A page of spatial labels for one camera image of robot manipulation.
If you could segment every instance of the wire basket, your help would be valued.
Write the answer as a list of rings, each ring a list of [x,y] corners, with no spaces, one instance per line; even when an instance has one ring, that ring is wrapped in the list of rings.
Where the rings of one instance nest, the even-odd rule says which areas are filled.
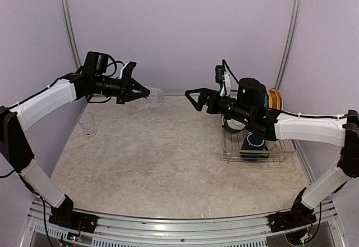
[[[226,162],[243,162],[248,166],[266,163],[267,168],[283,168],[290,165],[290,158],[296,151],[296,146],[291,140],[277,140],[270,150],[242,150],[242,144],[248,134],[247,130],[229,133],[222,127],[222,133],[223,159]]]

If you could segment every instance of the speckled tabletop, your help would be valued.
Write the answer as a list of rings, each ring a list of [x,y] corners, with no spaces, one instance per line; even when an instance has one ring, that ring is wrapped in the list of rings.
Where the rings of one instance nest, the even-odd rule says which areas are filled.
[[[221,120],[185,97],[162,107],[89,104],[98,133],[77,125],[52,176],[75,207],[153,218],[242,216],[289,208],[306,186],[290,170],[243,170],[222,156]]]

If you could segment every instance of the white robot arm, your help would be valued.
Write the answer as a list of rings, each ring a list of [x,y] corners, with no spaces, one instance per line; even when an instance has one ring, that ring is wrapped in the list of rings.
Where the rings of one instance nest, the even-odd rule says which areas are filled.
[[[44,90],[11,107],[0,107],[0,153],[19,174],[25,186],[50,204],[51,223],[77,229],[81,221],[82,230],[93,233],[97,217],[73,211],[72,200],[55,186],[37,164],[25,133],[43,117],[65,104],[84,97],[88,102],[96,103],[90,101],[93,94],[116,97],[119,104],[146,98],[150,91],[132,78],[136,63],[123,64],[119,78],[103,75],[110,65],[114,65],[116,72],[117,63],[107,54],[89,52],[84,65],[76,73],[58,78]]]
[[[220,77],[217,70],[218,67],[216,82]],[[268,217],[272,232],[277,232],[315,222],[314,208],[348,180],[359,176],[359,114],[353,110],[335,116],[279,111],[264,106],[265,93],[263,84],[252,78],[243,78],[238,81],[237,98],[207,88],[188,90],[185,95],[196,110],[201,111],[206,105],[207,113],[238,121],[264,140],[307,140],[341,147],[338,164],[302,190],[290,211]],[[195,100],[192,94],[196,94],[198,99]]]

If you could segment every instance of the vertical metal post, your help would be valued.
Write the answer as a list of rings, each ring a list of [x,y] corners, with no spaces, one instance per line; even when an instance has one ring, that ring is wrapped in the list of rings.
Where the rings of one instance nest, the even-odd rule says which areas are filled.
[[[76,45],[75,35],[73,34],[68,0],[60,0],[60,4],[61,4],[63,20],[65,23],[65,29],[66,29],[66,33],[67,33],[68,43],[71,48],[73,61],[75,62],[76,67],[79,68],[81,66],[81,61],[80,61],[79,51],[78,51],[77,45]]]
[[[301,2],[302,2],[302,0],[294,0],[294,2],[293,2],[292,16],[291,16],[291,21],[290,21],[290,24],[289,24],[289,30],[288,30],[287,40],[286,40],[286,46],[284,47],[282,60],[280,62],[280,68],[279,68],[279,71],[278,71],[277,79],[275,81],[275,87],[277,89],[280,89],[280,87],[283,84],[284,74],[286,73],[288,60],[289,60],[289,56],[290,56],[290,53],[291,53],[292,44],[293,44],[293,41],[294,41],[294,36],[295,36],[295,33],[296,33],[296,26],[297,26],[297,22],[298,22],[298,18],[299,18],[299,11],[300,11],[300,8],[301,8]]]

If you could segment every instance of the lavender wall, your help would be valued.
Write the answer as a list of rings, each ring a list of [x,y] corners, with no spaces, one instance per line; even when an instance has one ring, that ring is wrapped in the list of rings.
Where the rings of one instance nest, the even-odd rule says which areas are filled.
[[[9,106],[75,69],[59,0],[0,0],[0,105]],[[64,106],[26,134],[51,174],[84,102]],[[0,157],[0,175],[12,168]],[[16,175],[0,180],[1,246],[16,246],[32,195]]]
[[[167,93],[217,88],[225,58],[237,77],[274,86],[293,0],[69,0],[80,56],[136,61],[135,78]]]
[[[302,0],[298,28],[281,92],[294,112],[359,110],[359,0]],[[301,143],[316,177],[339,158],[330,145]],[[359,246],[359,180],[333,202],[350,247]]]

